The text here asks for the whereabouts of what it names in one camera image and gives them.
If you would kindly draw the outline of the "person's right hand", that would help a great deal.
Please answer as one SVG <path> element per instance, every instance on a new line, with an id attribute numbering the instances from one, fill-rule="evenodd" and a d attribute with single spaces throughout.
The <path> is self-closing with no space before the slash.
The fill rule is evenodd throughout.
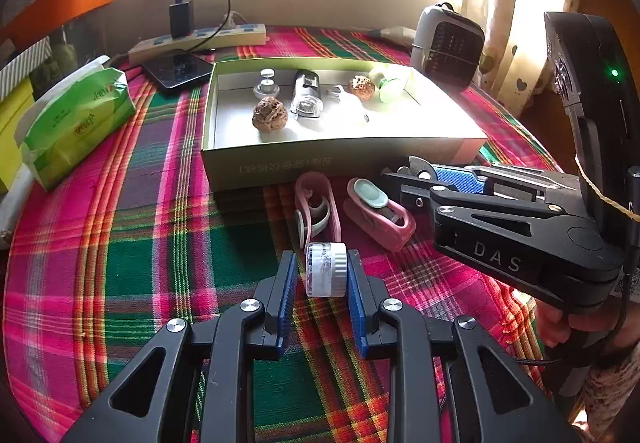
<path id="1" fill-rule="evenodd" d="M 562 311 L 535 300 L 537 335 L 549 348 L 564 343 L 573 330 L 585 333 L 612 331 L 620 315 L 622 301 L 609 297 L 599 310 L 586 314 L 565 314 Z M 627 315 L 620 331 L 608 341 L 602 350 L 603 357 L 626 356 L 639 342 L 639 304 L 630 302 Z"/>

